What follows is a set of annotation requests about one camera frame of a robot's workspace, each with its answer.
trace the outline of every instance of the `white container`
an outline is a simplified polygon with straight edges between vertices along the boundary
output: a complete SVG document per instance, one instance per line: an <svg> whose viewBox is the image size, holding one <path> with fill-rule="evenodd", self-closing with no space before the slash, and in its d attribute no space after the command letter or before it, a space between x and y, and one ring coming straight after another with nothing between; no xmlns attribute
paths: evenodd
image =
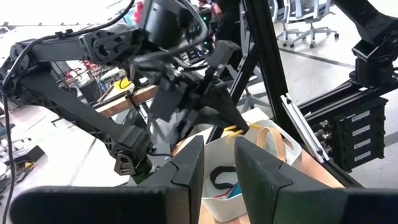
<svg viewBox="0 0 398 224"><path fill-rule="evenodd" d="M293 138L271 120L258 121L254 124L261 127L277 128L280 134L290 142L290 144L285 143L286 163L301 170L302 149ZM244 137L255 144L259 131L260 129L258 128L250 128ZM268 141L272 141L272 136L267 135L266 142ZM215 168L219 166L235 166L234 142L235 137L225 136L205 146L205 180L203 184L202 202L214 219L219 222L228 222L247 213L242 194L231 198L214 198L214 196L221 195L227 190L216 189L210 181L210 174ZM272 147L267 148L267 151L276 155L276 149ZM235 184L238 182L238 178L236 177L236 173L225 172L220 174L216 181L217 183Z"/></svg>

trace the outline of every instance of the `black jacket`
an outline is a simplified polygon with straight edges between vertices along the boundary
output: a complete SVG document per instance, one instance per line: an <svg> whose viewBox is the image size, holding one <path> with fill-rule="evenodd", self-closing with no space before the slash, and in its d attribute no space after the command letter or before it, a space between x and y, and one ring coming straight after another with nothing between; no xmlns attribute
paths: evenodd
<svg viewBox="0 0 398 224"><path fill-rule="evenodd" d="M241 32L240 32L240 11L239 5L229 7L220 15L217 32L215 34L216 40L229 40L241 47ZM238 50L232 55L229 64L237 69L242 59L242 51ZM229 76L229 71L221 74L221 78Z"/></svg>

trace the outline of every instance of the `yellow bag handle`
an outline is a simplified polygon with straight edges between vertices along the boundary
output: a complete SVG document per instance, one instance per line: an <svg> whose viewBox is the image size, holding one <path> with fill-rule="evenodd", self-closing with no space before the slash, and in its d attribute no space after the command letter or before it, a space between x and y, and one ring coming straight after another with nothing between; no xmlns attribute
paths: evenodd
<svg viewBox="0 0 398 224"><path fill-rule="evenodd" d="M261 129L257 134L257 143L256 143L257 146L259 146L262 149L265 149L264 147L266 146L266 137L268 133L271 133L272 137L274 138L277 158L286 162L285 144L282 135L280 134L278 129L273 127L265 127Z"/></svg>

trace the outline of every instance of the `person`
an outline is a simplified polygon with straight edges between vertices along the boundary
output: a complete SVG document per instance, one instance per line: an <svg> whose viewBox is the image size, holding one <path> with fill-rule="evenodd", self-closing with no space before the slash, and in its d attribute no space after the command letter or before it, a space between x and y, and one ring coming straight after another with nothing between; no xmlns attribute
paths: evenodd
<svg viewBox="0 0 398 224"><path fill-rule="evenodd" d="M241 46L241 31L240 31L240 0L213 0L213 11L218 16L217 31L214 36L214 41L228 40L232 41L238 46ZM228 64L237 70L238 65L242 59L242 51L237 50L232 54ZM228 69L220 75L224 81L232 80Z"/></svg>

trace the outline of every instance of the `white label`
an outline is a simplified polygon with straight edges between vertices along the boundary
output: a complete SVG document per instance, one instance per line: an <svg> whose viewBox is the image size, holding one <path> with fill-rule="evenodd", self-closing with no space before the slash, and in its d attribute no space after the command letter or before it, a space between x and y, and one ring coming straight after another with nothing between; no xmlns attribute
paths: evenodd
<svg viewBox="0 0 398 224"><path fill-rule="evenodd" d="M358 115L354 116L354 117L351 119L351 122L355 122L355 121L357 121L357 120L359 120L359 119L362 119L362 118L364 118L364 117L367 117L367 116L369 116L370 114L371 114L370 111L365 111L365 112L363 112L363 113L361 113L361 114L358 114Z"/></svg>
<svg viewBox="0 0 398 224"><path fill-rule="evenodd" d="M367 139L367 140L365 140L363 142L360 142L360 143L354 145L354 149L359 149L359 148L369 144L370 142L371 142L371 139Z"/></svg>
<svg viewBox="0 0 398 224"><path fill-rule="evenodd" d="M365 158L365 157L368 157L368 156L370 156L370 155L371 155L371 151L365 152L364 154L355 157L355 158L354 158L354 161L355 161L355 162L356 162L356 161L360 161L361 159L363 159L363 158Z"/></svg>
<svg viewBox="0 0 398 224"><path fill-rule="evenodd" d="M363 127L363 128L359 128L358 130L353 131L353 136L357 136L357 135L359 135L359 134L361 134L361 133L364 133L365 131L368 131L368 130L370 130L370 129L371 129L371 126L370 126L370 125L367 125L367 126L365 126L365 127Z"/></svg>

